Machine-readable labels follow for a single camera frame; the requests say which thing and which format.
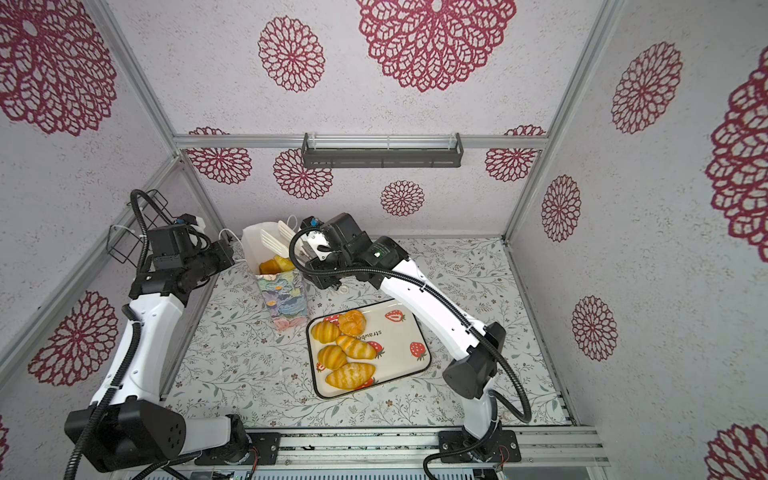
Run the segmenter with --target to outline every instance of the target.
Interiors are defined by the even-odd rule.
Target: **strawberry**
[[[400,310],[393,310],[391,312],[387,312],[384,314],[384,316],[393,321],[393,322],[402,322],[402,318],[405,316],[403,312]]]
[[[419,360],[423,360],[427,356],[427,347],[423,343],[411,343],[411,355]]]
[[[376,379],[371,377],[368,379],[367,382],[363,383],[361,386],[357,387],[355,390],[367,389],[368,387],[372,386],[374,383],[376,383]]]
[[[338,314],[338,315],[327,316],[326,318],[323,319],[323,322],[331,322],[331,323],[335,323],[336,326],[339,326],[339,317],[340,316],[341,316],[341,313]]]
[[[373,349],[376,351],[376,358],[378,359],[380,356],[384,355],[384,347],[376,342],[368,342],[370,346],[373,347]]]

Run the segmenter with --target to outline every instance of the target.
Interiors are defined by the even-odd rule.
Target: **red floral pattern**
[[[99,292],[85,292],[27,370],[40,383],[72,386],[99,370],[117,337],[118,318],[112,305]]]
[[[201,127],[190,135],[228,135],[218,128]],[[250,175],[251,165],[245,148],[188,148],[187,155],[197,171],[220,184],[238,184]]]
[[[384,187],[381,201],[387,213],[407,217],[424,204],[424,190],[411,181],[398,180]]]
[[[305,168],[298,148],[284,151],[275,159],[273,174],[280,188],[304,200],[322,197],[333,185],[331,169]]]
[[[729,220],[728,234],[757,246],[768,262],[768,47],[728,105],[725,121],[711,136],[711,204]]]
[[[513,0],[357,0],[360,33],[382,73],[402,87],[445,90],[466,81],[504,41]]]
[[[520,125],[507,130],[504,135],[546,135],[541,127]],[[538,151],[534,148],[492,148],[485,154],[485,169],[496,180],[504,182],[525,178],[536,160]]]
[[[680,51],[665,41],[639,54],[616,85],[611,109],[616,128],[633,134],[655,123],[674,98],[682,68]]]
[[[762,426],[733,424],[707,445],[707,480],[768,478],[768,432]]]
[[[568,175],[555,178],[541,202],[541,224],[550,240],[561,242],[574,232],[581,215],[578,185]]]
[[[312,30],[295,18],[274,18],[261,31],[261,65],[288,91],[307,91],[325,71],[323,47]]]
[[[14,121],[74,136],[111,115],[117,72],[76,0],[0,2],[0,104]]]
[[[576,343],[586,356],[601,362],[613,354],[618,338],[616,321],[603,300],[594,296],[579,300],[571,326]]]
[[[8,446],[8,429],[2,424],[2,415],[0,415],[0,472],[2,472],[2,461],[5,459],[5,453],[11,447]]]

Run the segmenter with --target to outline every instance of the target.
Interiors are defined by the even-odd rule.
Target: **floral paper bag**
[[[278,332],[306,323],[310,313],[306,308],[306,294],[300,271],[256,275],[256,278],[261,296]]]

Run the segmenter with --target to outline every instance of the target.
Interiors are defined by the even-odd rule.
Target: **floral tablecloth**
[[[507,329],[504,355],[519,373],[533,407],[531,425],[567,425],[499,239],[413,239],[398,242],[442,292],[483,322]],[[386,297],[344,279],[348,293],[307,284],[312,318]],[[379,387],[322,400],[314,392],[305,326],[281,333],[245,263],[221,273],[181,364],[166,406],[186,416],[238,413],[248,428],[461,425],[459,397],[445,384],[450,358],[426,328],[432,364]],[[517,399],[506,375],[496,389]],[[505,423],[518,423],[499,406]]]

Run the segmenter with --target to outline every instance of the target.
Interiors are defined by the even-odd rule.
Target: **bread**
[[[312,337],[320,343],[331,343],[341,335],[341,330],[335,323],[318,322],[311,330]]]
[[[337,389],[354,390],[367,382],[376,372],[370,363],[347,363],[326,377],[326,383]]]
[[[360,310],[350,310],[339,317],[339,328],[344,335],[362,335],[366,331],[366,317]]]
[[[338,345],[328,345],[317,353],[317,361],[327,369],[336,370],[346,365],[346,355]]]
[[[351,336],[341,335],[336,339],[336,345],[340,346],[341,350],[352,359],[371,360],[376,358],[375,348]]]

